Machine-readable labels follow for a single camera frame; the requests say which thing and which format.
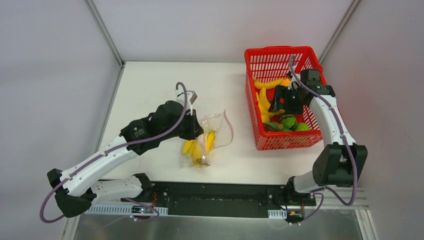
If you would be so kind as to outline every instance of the white cable tray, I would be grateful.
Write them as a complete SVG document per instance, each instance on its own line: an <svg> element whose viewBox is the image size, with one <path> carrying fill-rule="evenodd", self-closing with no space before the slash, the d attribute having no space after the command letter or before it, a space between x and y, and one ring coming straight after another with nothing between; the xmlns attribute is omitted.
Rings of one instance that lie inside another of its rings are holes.
<svg viewBox="0 0 424 240"><path fill-rule="evenodd" d="M91 206L85 214L103 214L103 215L134 215L134 216L154 216L156 213L133 212L133 207L142 208L139 205L129 204L96 204ZM161 216L168 215L167 207L154 207Z"/></svg>
<svg viewBox="0 0 424 240"><path fill-rule="evenodd" d="M270 219L287 219L287 211L280 210L268 210L268 218Z"/></svg>

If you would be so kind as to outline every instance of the yellow banana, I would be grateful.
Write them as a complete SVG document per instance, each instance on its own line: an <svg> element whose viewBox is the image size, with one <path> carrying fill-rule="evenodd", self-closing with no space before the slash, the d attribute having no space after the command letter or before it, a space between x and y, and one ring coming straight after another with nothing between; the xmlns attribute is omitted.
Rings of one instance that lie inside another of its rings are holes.
<svg viewBox="0 0 424 240"><path fill-rule="evenodd" d="M262 123L268 123L271 121L268 115L261 114L260 117L262 118Z"/></svg>
<svg viewBox="0 0 424 240"><path fill-rule="evenodd" d="M202 159L202 147L200 146L199 142L196 140L195 143L193 143L194 149L193 149L193 161L196 161L198 159Z"/></svg>
<svg viewBox="0 0 424 240"><path fill-rule="evenodd" d="M194 142L191 144L190 149L188 149L188 156L191 157L193 155L193 151L195 150L197 140L194 140Z"/></svg>
<svg viewBox="0 0 424 240"><path fill-rule="evenodd" d="M270 118L274 117L275 115L274 113L268 112L268 110L265 109L264 106L262 106L261 101L259 100L259 94L257 92L256 92L256 99L257 99L257 105L259 106L260 114L267 115Z"/></svg>
<svg viewBox="0 0 424 240"><path fill-rule="evenodd" d="M267 99L267 88L261 87L259 91L259 100L260 104L262 104L263 108L266 109L268 112L268 109L270 109L271 103Z"/></svg>
<svg viewBox="0 0 424 240"><path fill-rule="evenodd" d="M194 140L185 140L185 143L182 146L182 155L186 154L189 151L190 147L193 145L194 142Z"/></svg>
<svg viewBox="0 0 424 240"><path fill-rule="evenodd" d="M257 89L261 89L262 87L265 87L266 89L272 89L272 88L275 88L276 86L278 86L283 79L284 78L279 78L279 79L274 80L274 81L263 83L263 82L259 82L256 79L256 77L254 77L253 78L253 84L254 84L254 87L257 88Z"/></svg>
<svg viewBox="0 0 424 240"><path fill-rule="evenodd" d="M210 131L207 135L206 139L206 153L209 153L212 150L212 147L214 146L215 141L215 131Z"/></svg>
<svg viewBox="0 0 424 240"><path fill-rule="evenodd" d="M202 160L201 159L193 160L193 165L198 169L201 168L202 167Z"/></svg>

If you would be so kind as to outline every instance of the bag of bananas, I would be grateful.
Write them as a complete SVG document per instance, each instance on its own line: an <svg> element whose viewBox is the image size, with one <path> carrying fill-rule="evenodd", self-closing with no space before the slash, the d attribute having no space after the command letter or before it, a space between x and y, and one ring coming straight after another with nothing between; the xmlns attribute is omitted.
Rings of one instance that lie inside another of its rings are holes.
<svg viewBox="0 0 424 240"><path fill-rule="evenodd" d="M234 129L224 111L205 115L200 124L204 133L196 140L185 140L181 150L183 167L205 168L211 165L216 149L228 146L234 138Z"/></svg>

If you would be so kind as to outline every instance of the white wall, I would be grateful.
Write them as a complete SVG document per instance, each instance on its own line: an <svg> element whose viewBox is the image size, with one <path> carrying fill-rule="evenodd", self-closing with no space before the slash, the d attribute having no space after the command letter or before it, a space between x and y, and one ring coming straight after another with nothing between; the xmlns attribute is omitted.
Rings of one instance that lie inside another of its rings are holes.
<svg viewBox="0 0 424 240"><path fill-rule="evenodd" d="M351 0L95 0L126 61L237 62L307 45L319 56Z"/></svg>
<svg viewBox="0 0 424 240"><path fill-rule="evenodd" d="M1 1L0 56L0 239L57 239L46 173L94 152L119 67L82 0Z"/></svg>
<svg viewBox="0 0 424 240"><path fill-rule="evenodd" d="M424 1L364 0L324 63L380 239L424 234Z"/></svg>

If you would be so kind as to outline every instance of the red plastic basket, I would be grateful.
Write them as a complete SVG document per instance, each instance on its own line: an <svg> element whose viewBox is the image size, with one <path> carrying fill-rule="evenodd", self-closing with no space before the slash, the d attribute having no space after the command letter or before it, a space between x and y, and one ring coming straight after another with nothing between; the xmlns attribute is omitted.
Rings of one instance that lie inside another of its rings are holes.
<svg viewBox="0 0 424 240"><path fill-rule="evenodd" d="M311 147L323 139L317 120L307 106L303 106L303 114L295 116L298 122L306 123L310 131L267 132L264 129L255 93L259 92L259 89L255 88L253 77L261 83L283 78L289 71L289 58L292 54L295 55L296 73L304 69L319 69L322 83L327 84L323 76L323 67L309 46L269 46L251 48L244 52L247 101L258 150ZM271 120L278 122L278 117L275 116Z"/></svg>

